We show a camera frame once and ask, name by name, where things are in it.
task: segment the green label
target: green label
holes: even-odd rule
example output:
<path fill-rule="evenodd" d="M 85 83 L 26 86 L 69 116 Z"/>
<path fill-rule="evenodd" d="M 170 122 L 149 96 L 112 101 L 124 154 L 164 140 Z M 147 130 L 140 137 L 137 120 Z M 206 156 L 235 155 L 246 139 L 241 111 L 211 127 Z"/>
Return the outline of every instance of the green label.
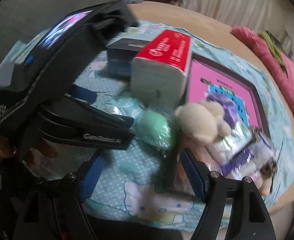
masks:
<path fill-rule="evenodd" d="M 235 96 L 235 94 L 234 94 L 234 92 L 233 91 L 231 91 L 230 89 L 228 89 L 228 88 L 226 88 L 226 87 L 223 87 L 223 86 L 219 86 L 219 88 L 222 90 L 222 91 L 224 91 L 225 93 L 228 93 L 228 94 L 230 94 L 231 96 Z"/>

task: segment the device screen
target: device screen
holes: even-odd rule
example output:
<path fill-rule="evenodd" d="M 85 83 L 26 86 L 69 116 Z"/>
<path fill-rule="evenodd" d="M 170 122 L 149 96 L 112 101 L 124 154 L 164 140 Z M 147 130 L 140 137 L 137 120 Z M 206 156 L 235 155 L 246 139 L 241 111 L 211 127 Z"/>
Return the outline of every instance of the device screen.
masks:
<path fill-rule="evenodd" d="M 43 39 L 43 41 L 40 43 L 42 47 L 50 48 L 52 44 L 55 43 L 59 37 L 65 33 L 69 28 L 71 28 L 73 25 L 75 25 L 78 21 L 80 21 L 82 18 L 84 18 L 90 11 L 86 12 L 80 12 L 74 15 L 71 15 L 64 19 L 62 22 L 60 22 L 56 27 L 54 27 Z"/>

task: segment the green ball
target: green ball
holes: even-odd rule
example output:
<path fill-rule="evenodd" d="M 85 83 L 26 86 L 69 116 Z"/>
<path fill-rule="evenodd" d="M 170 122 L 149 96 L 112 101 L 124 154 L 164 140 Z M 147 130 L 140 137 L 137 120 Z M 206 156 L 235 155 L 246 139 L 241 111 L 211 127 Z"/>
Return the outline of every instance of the green ball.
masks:
<path fill-rule="evenodd" d="M 145 112 L 137 120 L 136 135 L 157 149 L 168 150 L 175 145 L 175 135 L 168 120 L 153 111 Z"/>

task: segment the plush bear head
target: plush bear head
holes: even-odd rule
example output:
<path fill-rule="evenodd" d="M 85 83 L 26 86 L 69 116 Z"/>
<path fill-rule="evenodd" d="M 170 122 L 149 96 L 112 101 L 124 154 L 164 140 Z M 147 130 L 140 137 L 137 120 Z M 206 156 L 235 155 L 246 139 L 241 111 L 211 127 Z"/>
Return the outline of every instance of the plush bear head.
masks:
<path fill-rule="evenodd" d="M 230 126 L 223 120 L 223 107 L 214 101 L 179 106 L 175 116 L 182 131 L 204 145 L 211 144 L 218 135 L 224 137 L 231 133 Z"/>

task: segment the red cloth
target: red cloth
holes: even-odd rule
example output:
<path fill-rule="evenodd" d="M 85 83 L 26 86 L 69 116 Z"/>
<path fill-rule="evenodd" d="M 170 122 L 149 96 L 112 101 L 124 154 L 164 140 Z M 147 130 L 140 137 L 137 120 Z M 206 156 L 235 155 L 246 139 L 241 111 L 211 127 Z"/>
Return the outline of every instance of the red cloth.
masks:
<path fill-rule="evenodd" d="M 257 34 L 242 26 L 234 27 L 231 33 L 249 47 L 264 63 L 271 73 L 294 116 L 294 63 L 284 54 L 282 59 L 286 65 L 287 75 L 284 73 L 268 49 L 266 42 Z"/>

